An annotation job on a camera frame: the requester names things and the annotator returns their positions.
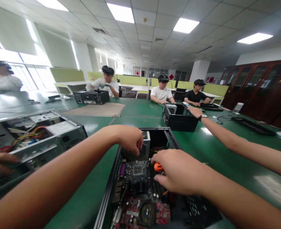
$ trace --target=white t-shirt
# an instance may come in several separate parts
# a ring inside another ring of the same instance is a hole
[[[19,91],[22,86],[22,81],[16,76],[0,75],[0,91]]]
[[[173,97],[171,90],[165,87],[164,90],[161,90],[159,86],[152,88],[151,95],[155,95],[156,98],[166,101],[167,99]]]
[[[99,78],[99,79],[96,79],[95,82],[92,83],[92,85],[97,87],[99,90],[108,91],[109,96],[114,97],[113,92],[111,91],[110,87],[108,87],[108,86],[104,86],[104,88],[100,87],[100,84],[104,84],[104,83],[105,83],[104,79]],[[109,85],[111,85],[115,89],[115,91],[119,93],[119,85],[117,82],[115,82],[113,80],[112,82],[109,83]],[[90,87],[90,84],[86,85],[86,90],[88,90],[89,87]]]

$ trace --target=green tabletop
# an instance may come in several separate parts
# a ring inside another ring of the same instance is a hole
[[[31,96],[32,98],[36,96],[35,101],[46,100],[46,95],[34,94]],[[11,103],[2,101],[3,99],[7,99],[6,96],[0,96],[0,118],[13,117],[52,108],[58,109],[59,111],[66,111],[83,106],[78,105],[74,98],[69,101],[58,101],[51,104],[44,104],[42,102],[37,105],[29,105],[27,103],[28,100],[25,98],[11,99]],[[69,118],[83,124],[89,136],[110,124],[124,124],[138,128],[165,126],[162,118],[163,106],[151,100],[111,98],[110,102],[126,105],[121,113],[121,117],[69,116]],[[207,111],[206,114],[214,122],[218,121],[214,117],[226,115],[221,119],[223,120],[222,126],[224,128],[229,129],[248,141],[281,151],[281,139],[278,137],[258,135],[244,126],[230,121],[231,116],[237,116],[233,113],[227,111]],[[281,176],[226,149],[200,122],[193,133],[179,131],[174,131],[173,133],[184,151],[199,161],[207,163],[219,173],[241,184],[281,210]],[[114,161],[116,149],[117,146],[113,146],[106,153],[70,201],[49,222],[46,228],[93,227]],[[234,226],[224,217],[222,221],[212,225],[210,228],[234,228]]]

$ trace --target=beige mat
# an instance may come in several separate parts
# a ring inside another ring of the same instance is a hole
[[[63,112],[68,115],[83,116],[115,116],[120,115],[125,105],[119,103],[105,103],[103,105],[89,104],[85,107],[71,109]]]

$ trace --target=wristwatch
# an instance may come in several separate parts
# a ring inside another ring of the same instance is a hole
[[[199,121],[201,121],[202,118],[207,118],[207,115],[200,115],[200,117],[198,118]]]

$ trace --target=black t-shirt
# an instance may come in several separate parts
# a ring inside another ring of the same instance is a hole
[[[185,98],[188,98],[191,102],[200,102],[201,99],[205,100],[207,96],[203,92],[195,94],[194,91],[191,90],[186,93]]]

